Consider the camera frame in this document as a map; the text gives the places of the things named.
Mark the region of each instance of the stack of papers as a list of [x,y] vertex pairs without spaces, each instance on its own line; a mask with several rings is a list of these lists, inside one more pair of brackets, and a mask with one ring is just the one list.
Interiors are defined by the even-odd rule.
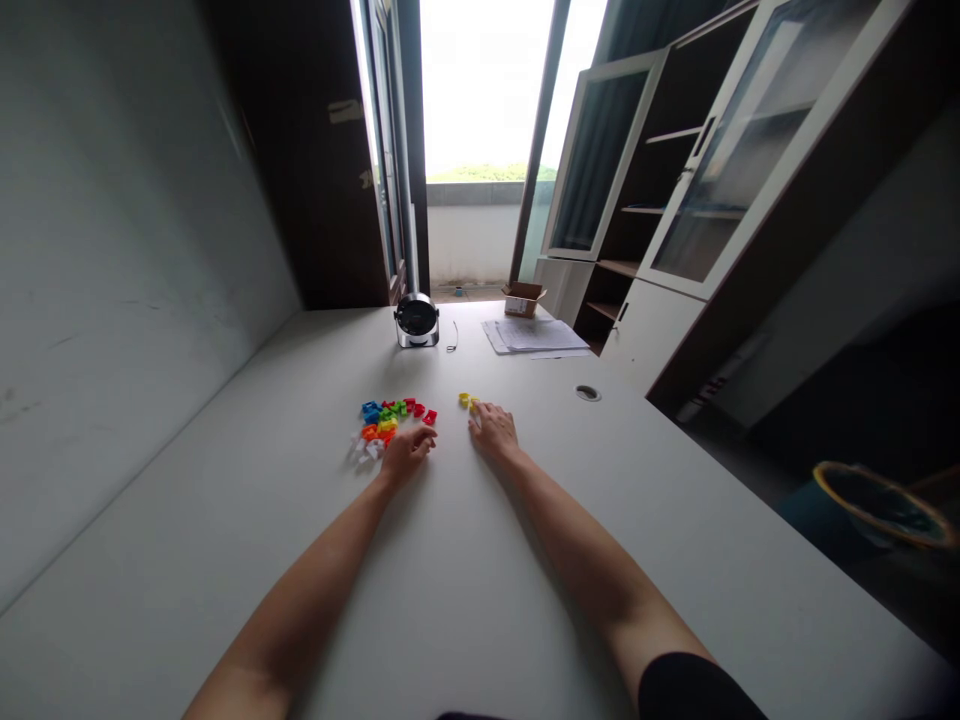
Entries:
[[505,317],[488,320],[483,330],[498,355],[525,353],[536,359],[589,355],[589,346],[562,320]]

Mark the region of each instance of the tree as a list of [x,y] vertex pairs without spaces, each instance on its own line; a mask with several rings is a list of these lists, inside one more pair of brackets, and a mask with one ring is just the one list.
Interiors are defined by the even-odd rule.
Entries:
[[[428,183],[444,182],[523,182],[527,176],[526,163],[509,165],[461,165],[449,172],[438,173],[427,178]],[[557,171],[540,166],[537,180],[556,180]]]

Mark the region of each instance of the desk surface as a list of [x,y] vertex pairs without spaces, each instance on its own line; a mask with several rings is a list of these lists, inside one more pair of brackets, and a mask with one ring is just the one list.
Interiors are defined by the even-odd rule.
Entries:
[[397,348],[389,308],[294,318],[0,618],[0,716],[178,717],[370,480],[346,462],[360,404],[412,395],[439,412],[438,448],[388,511],[304,716],[629,717],[473,451],[464,391],[513,411],[771,718],[924,709],[938,655],[602,361],[495,356],[480,321],[502,305],[442,306],[441,345],[420,350]]

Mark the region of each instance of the sky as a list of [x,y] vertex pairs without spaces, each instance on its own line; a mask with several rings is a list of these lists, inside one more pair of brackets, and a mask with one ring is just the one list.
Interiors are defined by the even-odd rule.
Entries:
[[[577,75],[605,0],[573,0],[541,165],[556,169]],[[461,165],[526,163],[553,0],[421,0],[427,177]]]

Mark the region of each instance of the small box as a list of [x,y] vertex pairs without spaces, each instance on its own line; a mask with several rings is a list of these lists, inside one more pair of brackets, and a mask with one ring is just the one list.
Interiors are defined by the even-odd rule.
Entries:
[[504,285],[501,290],[507,296],[503,304],[504,314],[525,318],[533,317],[537,311],[537,303],[547,294],[543,285],[533,283],[513,283],[513,285]]

